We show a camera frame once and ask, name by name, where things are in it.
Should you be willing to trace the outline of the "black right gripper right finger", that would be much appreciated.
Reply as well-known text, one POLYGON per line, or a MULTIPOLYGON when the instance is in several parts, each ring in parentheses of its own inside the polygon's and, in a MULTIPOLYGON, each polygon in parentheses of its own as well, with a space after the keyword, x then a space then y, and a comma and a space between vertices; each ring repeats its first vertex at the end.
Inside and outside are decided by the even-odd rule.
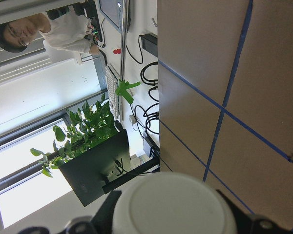
POLYGON ((229 206, 235 219, 238 234, 293 234, 293 228, 291 230, 286 230, 267 217, 256 214, 246 214, 219 189, 216 189, 216 192, 229 206))

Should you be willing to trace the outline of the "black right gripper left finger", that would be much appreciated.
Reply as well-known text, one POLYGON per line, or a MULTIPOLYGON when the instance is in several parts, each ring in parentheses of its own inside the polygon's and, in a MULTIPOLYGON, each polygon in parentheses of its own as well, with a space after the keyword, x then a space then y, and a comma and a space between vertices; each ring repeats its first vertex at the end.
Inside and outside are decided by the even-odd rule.
POLYGON ((61 234, 111 234, 113 214, 122 192, 109 193, 94 216, 81 216, 69 221, 60 231, 61 234))

